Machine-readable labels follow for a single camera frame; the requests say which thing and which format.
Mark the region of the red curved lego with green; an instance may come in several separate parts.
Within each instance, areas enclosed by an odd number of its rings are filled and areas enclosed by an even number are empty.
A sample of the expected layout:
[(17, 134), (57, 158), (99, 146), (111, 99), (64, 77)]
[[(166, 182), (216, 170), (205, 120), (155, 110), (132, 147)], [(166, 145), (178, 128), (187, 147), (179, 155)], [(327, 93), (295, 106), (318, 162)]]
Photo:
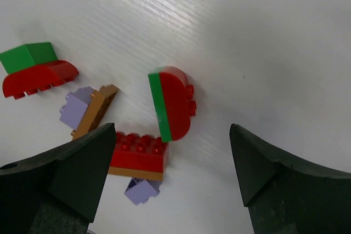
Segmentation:
[(73, 81), (78, 69), (59, 60), (51, 42), (26, 43), (1, 52), (8, 74), (2, 84), (5, 98), (15, 100)]

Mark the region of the red green half-round lego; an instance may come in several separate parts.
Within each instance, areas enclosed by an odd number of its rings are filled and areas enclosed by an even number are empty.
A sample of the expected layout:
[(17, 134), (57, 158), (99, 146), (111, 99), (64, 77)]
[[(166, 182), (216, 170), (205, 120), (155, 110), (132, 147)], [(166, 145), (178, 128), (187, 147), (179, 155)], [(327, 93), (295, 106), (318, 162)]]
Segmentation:
[(195, 89), (187, 75), (174, 66), (158, 67), (148, 74), (158, 127), (163, 142), (177, 141), (190, 129), (196, 115)]

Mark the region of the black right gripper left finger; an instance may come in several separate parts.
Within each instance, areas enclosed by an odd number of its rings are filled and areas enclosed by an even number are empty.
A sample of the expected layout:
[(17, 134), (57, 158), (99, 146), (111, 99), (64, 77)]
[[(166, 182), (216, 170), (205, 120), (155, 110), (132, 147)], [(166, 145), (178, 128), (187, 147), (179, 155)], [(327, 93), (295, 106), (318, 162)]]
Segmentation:
[(113, 123), (1, 167), (1, 233), (86, 233), (116, 143)]

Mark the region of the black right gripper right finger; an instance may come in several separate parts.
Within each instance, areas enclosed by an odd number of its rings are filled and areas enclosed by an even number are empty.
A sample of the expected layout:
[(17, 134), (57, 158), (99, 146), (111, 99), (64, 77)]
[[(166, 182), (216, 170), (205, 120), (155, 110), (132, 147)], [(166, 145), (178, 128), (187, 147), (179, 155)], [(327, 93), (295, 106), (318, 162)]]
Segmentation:
[(304, 160), (238, 124), (229, 136), (255, 233), (350, 233), (350, 173)]

